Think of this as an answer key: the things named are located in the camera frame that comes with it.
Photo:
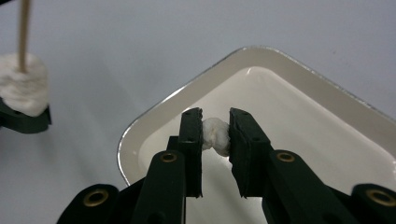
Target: white cotton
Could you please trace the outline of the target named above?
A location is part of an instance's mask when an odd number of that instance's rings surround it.
[[[228,124],[221,119],[206,119],[202,123],[204,143],[202,150],[214,148],[223,157],[230,155],[230,137],[228,135]]]
[[[0,97],[11,109],[37,117],[49,104],[48,72],[32,54],[26,55],[26,71],[18,71],[17,54],[0,56]]]

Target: wooden stick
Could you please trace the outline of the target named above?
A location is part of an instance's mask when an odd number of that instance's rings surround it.
[[[20,42],[18,45],[18,66],[20,72],[26,74],[26,49],[29,25],[30,0],[21,0]]]

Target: black clamp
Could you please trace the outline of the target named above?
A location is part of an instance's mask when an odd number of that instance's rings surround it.
[[[185,223],[186,197],[202,196],[202,110],[182,114],[179,136],[157,153],[145,178],[118,192],[84,189],[58,223]],[[351,196],[326,186],[297,154],[274,150],[256,120],[231,108],[230,162],[242,197],[262,197],[270,224],[396,223],[396,193],[374,184]]]
[[[41,133],[51,125],[50,108],[37,117],[30,117],[9,108],[0,98],[0,128],[5,127],[18,133]]]

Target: brass screw insert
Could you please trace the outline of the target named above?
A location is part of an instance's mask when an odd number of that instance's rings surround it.
[[[161,155],[161,161],[163,162],[172,162],[177,160],[177,155],[171,152],[163,153]]]
[[[396,199],[380,189],[367,189],[366,195],[371,200],[386,207],[396,206]]]
[[[87,207],[95,207],[104,203],[108,198],[108,192],[105,189],[95,189],[85,195],[84,205]]]
[[[293,157],[293,155],[291,155],[290,153],[287,153],[287,152],[279,152],[276,154],[276,157],[280,161],[285,161],[285,162],[295,161],[295,158]]]

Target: white dish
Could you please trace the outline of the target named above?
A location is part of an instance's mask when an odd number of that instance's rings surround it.
[[[248,111],[276,149],[296,152],[327,185],[350,193],[359,183],[396,190],[396,124],[286,54],[235,51],[136,119],[120,140],[128,184],[144,177],[152,156],[178,135],[182,111],[229,121]],[[242,199],[228,159],[203,153],[204,198],[187,200],[187,223],[263,223],[259,198]]]

